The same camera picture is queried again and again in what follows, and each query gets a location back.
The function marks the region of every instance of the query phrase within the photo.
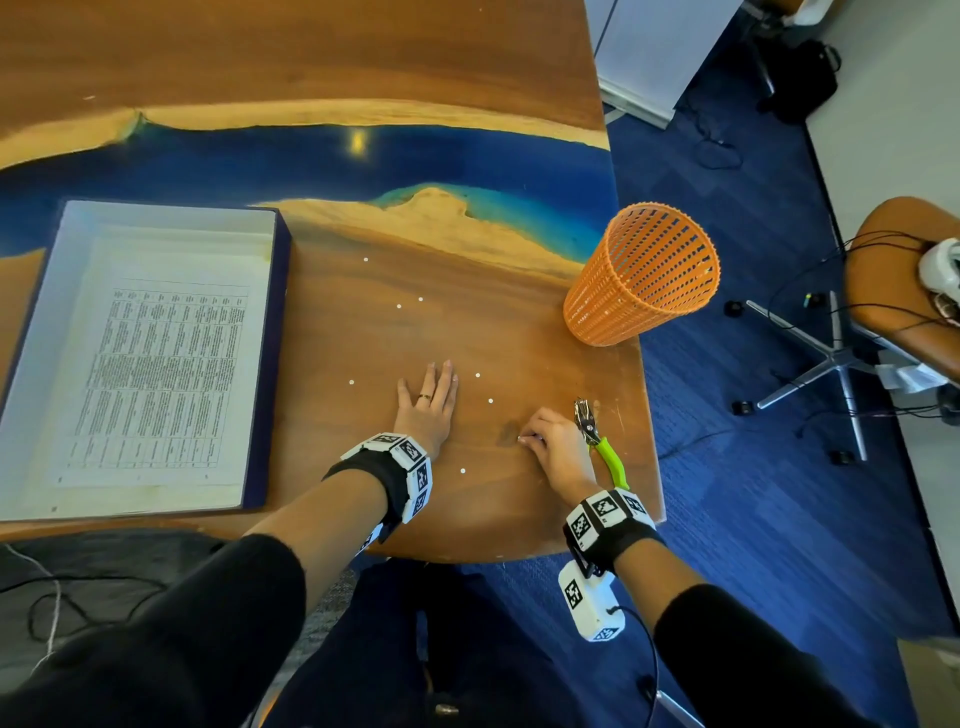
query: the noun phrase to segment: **blue carpet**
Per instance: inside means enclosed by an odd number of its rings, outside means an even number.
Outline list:
[[[823,414],[803,439],[794,434],[808,415],[842,408],[835,376],[753,418],[729,409],[731,400],[757,400],[779,387],[771,372],[794,376],[810,362],[760,317],[726,318],[723,302],[767,303],[782,283],[835,250],[804,131],[757,114],[756,98],[749,69],[736,57],[702,74],[690,92],[715,133],[742,154],[737,171],[698,165],[695,154],[714,165],[731,158],[698,148],[688,117],[678,115],[666,132],[629,116],[609,127],[621,205],[653,200],[684,210],[706,229],[722,263],[720,293],[706,309],[640,339],[660,453],[725,432],[661,461],[668,517],[661,532],[707,579],[816,655],[867,716],[913,726],[896,639],[952,634],[953,627],[896,424],[867,421],[870,461],[837,468],[825,450],[854,449],[845,418]],[[826,337],[826,310],[804,311],[801,298],[840,291],[841,265],[797,281],[775,308]],[[857,376],[854,387],[862,408],[891,406],[870,377]],[[564,561],[477,569],[566,671],[596,725],[640,725],[646,707],[634,682],[651,669],[643,633],[628,624],[612,643],[571,640],[556,582]],[[731,681],[731,700],[749,699],[750,686],[735,675],[717,679]],[[676,696],[669,677],[665,685]],[[655,725],[671,724],[659,710]]]

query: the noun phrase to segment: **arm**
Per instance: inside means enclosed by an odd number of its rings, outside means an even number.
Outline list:
[[[519,441],[571,509],[600,490],[580,431],[562,415],[540,410]],[[707,725],[777,722],[770,706],[789,711],[791,723],[874,725],[823,678],[812,657],[663,544],[637,541],[613,563],[658,653]],[[763,700],[743,699],[738,684]]]
[[[394,431],[437,457],[457,384],[449,362],[439,380],[431,365],[420,389],[430,399],[414,403],[401,380]],[[0,724],[236,728],[286,659],[306,611],[386,509],[383,486],[363,471],[318,482],[221,549],[141,618],[54,653],[0,698]]]

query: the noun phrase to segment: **white cabinet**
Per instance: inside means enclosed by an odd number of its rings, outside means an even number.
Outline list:
[[[740,0],[586,3],[604,100],[659,127],[670,123],[687,85],[740,7]]]

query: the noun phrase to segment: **person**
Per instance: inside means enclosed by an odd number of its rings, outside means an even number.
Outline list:
[[[439,373],[428,367],[415,400],[401,380],[394,432],[412,437],[431,458],[440,456],[458,385],[449,361]],[[541,409],[519,442],[571,509],[600,491],[573,422]],[[241,725],[305,615],[389,512],[388,488],[370,472],[321,476],[141,617],[55,652],[0,700],[0,725]],[[873,725],[809,656],[658,539],[635,541],[614,566],[663,662],[707,726]],[[417,657],[418,610],[427,619],[426,668]],[[571,629],[570,639],[581,638]],[[732,690],[731,676],[744,690]],[[363,572],[350,606],[281,691],[264,725],[582,726],[586,715],[482,576],[394,559]],[[638,715],[637,724],[645,718]]]

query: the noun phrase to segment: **white cable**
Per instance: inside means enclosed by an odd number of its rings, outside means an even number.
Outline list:
[[[41,657],[39,662],[34,665],[34,669],[31,670],[31,672],[33,672],[38,667],[43,665],[43,663],[50,658],[50,655],[54,653],[54,638],[57,636],[57,625],[60,623],[60,602],[63,598],[63,589],[60,586],[60,580],[57,579],[49,570],[47,570],[45,566],[38,562],[37,559],[33,558],[32,556],[28,556],[25,553],[20,553],[10,544],[4,544],[4,546],[7,547],[7,551],[9,551],[11,554],[18,556],[24,561],[29,561],[39,570],[43,571],[45,576],[49,576],[51,579],[53,579],[54,587],[57,589],[57,599],[54,601],[54,618],[53,621],[50,622],[50,636],[47,638],[47,654]]]

